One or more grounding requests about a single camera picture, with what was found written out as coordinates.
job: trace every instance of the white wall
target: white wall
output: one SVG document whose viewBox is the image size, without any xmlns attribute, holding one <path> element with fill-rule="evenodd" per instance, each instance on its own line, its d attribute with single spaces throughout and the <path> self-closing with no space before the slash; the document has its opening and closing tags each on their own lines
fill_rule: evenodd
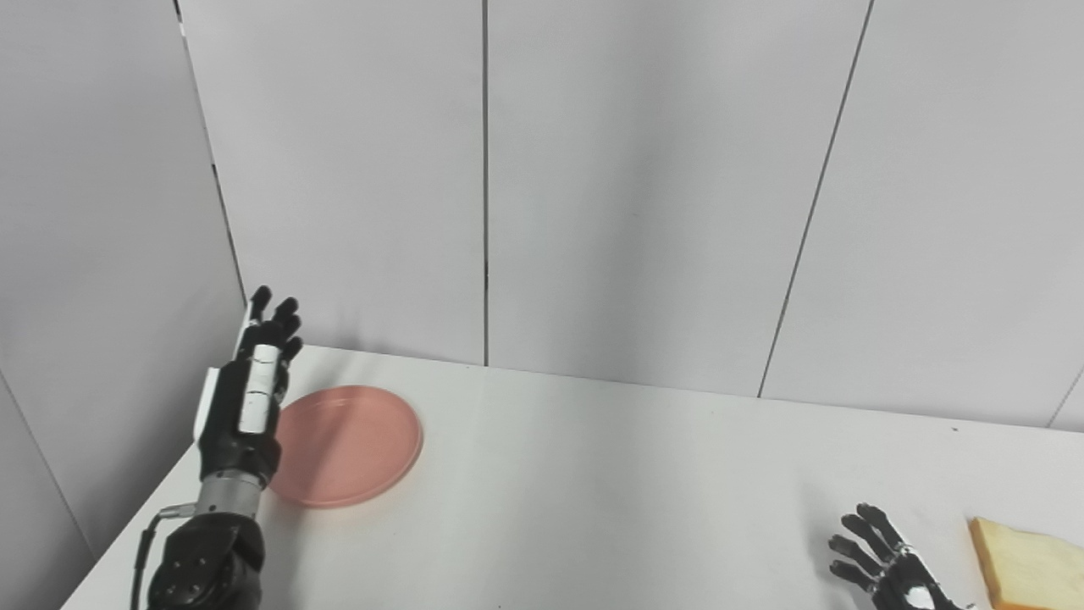
<svg viewBox="0 0 1084 610">
<path fill-rule="evenodd" d="M 50 608 L 191 442 L 243 300 L 170 2 L 3 2 L 0 82 L 0 607 Z"/>
<path fill-rule="evenodd" d="M 1051 420 L 1084 364 L 1082 21 L 875 4 L 764 397 Z"/>
<path fill-rule="evenodd" d="M 878 1 L 824 165 L 868 7 L 182 5 L 243 274 L 318 343 L 1045 426 L 1079 9 Z"/>
<path fill-rule="evenodd" d="M 483 360 L 481 9 L 184 0 L 245 286 L 305 340 Z"/>
<path fill-rule="evenodd" d="M 489 8 L 490 365 L 756 395 L 865 2 Z"/>
</svg>

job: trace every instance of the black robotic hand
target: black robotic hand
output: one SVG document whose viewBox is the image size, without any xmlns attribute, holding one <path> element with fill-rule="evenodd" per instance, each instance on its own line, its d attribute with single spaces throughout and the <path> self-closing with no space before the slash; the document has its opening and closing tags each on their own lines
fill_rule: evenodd
<svg viewBox="0 0 1084 610">
<path fill-rule="evenodd" d="M 140 541 L 132 584 L 138 608 L 140 577 L 154 527 L 164 514 L 191 519 L 166 538 L 163 560 L 147 590 L 151 610 L 256 610 L 263 536 L 256 522 L 261 492 L 282 454 L 274 439 L 289 364 L 301 350 L 297 299 L 286 298 L 270 320 L 271 290 L 253 295 L 233 360 L 215 378 L 210 406 L 197 441 L 199 496 L 159 512 Z"/>
<path fill-rule="evenodd" d="M 836 560 L 833 574 L 854 583 L 873 596 L 877 610 L 969 610 L 953 603 L 941 590 L 922 560 L 876 506 L 860 504 L 856 515 L 844 515 L 843 527 L 869 546 L 870 557 L 859 543 L 836 534 L 828 546 L 854 563 Z"/>
</svg>

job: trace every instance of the panel seam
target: panel seam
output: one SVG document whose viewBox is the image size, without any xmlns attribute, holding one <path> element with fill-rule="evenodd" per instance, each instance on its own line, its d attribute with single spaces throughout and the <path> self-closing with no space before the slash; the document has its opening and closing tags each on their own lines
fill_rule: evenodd
<svg viewBox="0 0 1084 610">
<path fill-rule="evenodd" d="M 72 505 L 64 495 L 64 490 L 61 489 L 60 481 L 56 480 L 56 473 L 53 472 L 52 466 L 50 466 L 49 460 L 46 459 L 46 453 L 42 451 L 41 444 L 38 443 L 38 438 L 34 434 L 34 429 L 30 428 L 30 421 L 26 419 L 26 414 L 23 413 L 23 407 L 20 406 L 18 400 L 15 398 L 15 392 L 11 389 L 11 385 L 8 384 L 8 378 L 3 375 L 2 371 L 0 371 L 0 385 L 3 386 L 3 390 L 8 392 L 9 397 L 11 397 L 11 404 L 15 406 L 15 413 L 18 414 L 18 418 L 23 421 L 23 427 L 26 428 L 26 433 L 30 437 L 30 442 L 34 443 L 34 449 L 38 452 L 38 457 L 41 458 L 41 464 L 44 465 L 46 472 L 49 473 L 49 479 L 53 482 L 56 495 L 60 496 L 61 502 L 64 503 L 64 509 L 67 510 L 68 517 L 72 519 L 72 524 L 75 525 L 76 531 L 79 532 L 79 537 L 82 538 L 82 544 L 87 546 L 87 554 L 90 555 L 91 559 L 96 561 L 99 558 L 90 545 L 90 538 L 87 537 L 87 532 L 82 530 L 82 525 L 79 523 L 79 520 L 76 519 L 75 511 L 72 509 Z"/>
<path fill-rule="evenodd" d="M 816 211 L 817 200 L 821 198 L 821 186 L 824 185 L 824 176 L 828 170 L 828 161 L 831 158 L 831 148 L 836 144 L 836 135 L 839 133 L 839 124 L 843 118 L 843 108 L 847 106 L 847 96 L 851 92 L 851 81 L 854 80 L 854 70 L 859 65 L 859 55 L 862 53 L 862 42 L 866 38 L 866 29 L 869 27 L 869 16 L 874 12 L 874 2 L 869 0 L 866 7 L 866 15 L 862 21 L 862 30 L 859 33 L 859 42 L 854 47 L 854 56 L 851 59 L 851 67 L 847 73 L 847 82 L 843 85 L 843 94 L 839 100 L 839 108 L 836 111 L 836 121 L 831 126 L 831 135 L 828 137 L 828 147 L 824 153 L 824 160 L 821 163 L 821 173 L 816 179 L 816 187 L 813 189 L 813 200 L 810 202 L 810 210 L 805 216 L 805 225 L 802 228 L 802 237 L 798 242 L 798 252 L 795 255 L 795 264 L 790 269 L 790 278 L 787 281 L 787 290 L 783 295 L 783 307 L 779 309 L 779 319 L 775 323 L 775 335 L 772 336 L 772 347 L 767 351 L 767 361 L 764 363 L 764 373 L 760 378 L 760 388 L 757 390 L 757 398 L 764 395 L 764 385 L 767 382 L 767 371 L 772 366 L 772 359 L 775 356 L 775 347 L 779 342 L 779 333 L 783 330 L 783 319 L 787 315 L 787 307 L 790 303 L 790 293 L 795 288 L 795 277 L 798 276 L 798 267 L 802 261 L 802 252 L 805 250 L 805 239 L 810 234 L 810 225 L 813 223 L 813 212 Z"/>
<path fill-rule="evenodd" d="M 177 11 L 177 24 L 181 31 L 181 44 L 184 47 L 184 61 L 189 64 L 189 78 L 192 82 L 192 92 L 195 94 L 196 112 L 199 114 L 199 125 L 203 127 L 204 142 L 207 144 L 207 156 L 210 158 L 210 172 L 215 178 L 215 193 L 218 196 L 219 209 L 222 212 L 222 222 L 225 224 L 225 239 L 230 244 L 230 257 L 233 259 L 233 271 L 237 275 L 237 288 L 241 290 L 241 301 L 247 303 L 245 282 L 241 276 L 241 261 L 237 258 L 237 247 L 233 241 L 233 228 L 230 225 L 230 213 L 225 209 L 225 197 L 222 196 L 222 181 L 218 177 L 218 165 L 215 163 L 215 148 L 210 145 L 210 130 L 207 129 L 207 115 L 204 113 L 203 100 L 199 98 L 196 68 L 192 64 L 189 38 L 184 34 L 184 17 L 181 15 L 181 5 L 178 0 L 173 0 L 173 10 Z"/>
<path fill-rule="evenodd" d="M 489 0 L 481 0 L 482 366 L 489 366 Z"/>
<path fill-rule="evenodd" d="M 1050 416 L 1050 421 L 1046 423 L 1046 428 L 1053 427 L 1054 423 L 1057 421 L 1058 416 L 1061 415 L 1061 410 L 1066 408 L 1066 403 L 1069 402 L 1069 397 L 1072 397 L 1073 390 L 1076 390 L 1076 385 L 1081 382 L 1082 376 L 1084 376 L 1084 367 L 1081 367 L 1081 371 L 1076 373 L 1076 378 L 1073 379 L 1073 382 L 1069 386 L 1069 390 L 1066 392 L 1066 395 L 1061 398 L 1061 402 L 1058 403 L 1058 408 L 1055 410 L 1054 415 Z"/>
</svg>

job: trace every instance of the slice of bread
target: slice of bread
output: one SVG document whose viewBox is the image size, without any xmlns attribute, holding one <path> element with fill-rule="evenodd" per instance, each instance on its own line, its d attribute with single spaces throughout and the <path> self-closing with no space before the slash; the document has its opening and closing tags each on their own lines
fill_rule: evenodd
<svg viewBox="0 0 1084 610">
<path fill-rule="evenodd" d="M 980 518 L 970 530 L 994 610 L 1084 610 L 1084 548 Z"/>
</svg>

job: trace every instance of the round plate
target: round plate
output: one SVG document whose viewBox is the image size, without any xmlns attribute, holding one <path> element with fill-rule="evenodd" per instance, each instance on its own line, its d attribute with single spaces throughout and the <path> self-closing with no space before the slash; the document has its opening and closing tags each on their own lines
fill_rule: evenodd
<svg viewBox="0 0 1084 610">
<path fill-rule="evenodd" d="M 288 501 L 332 508 L 366 501 L 393 485 L 422 450 L 414 410 L 387 390 L 340 386 L 284 408 L 271 489 Z"/>
</svg>

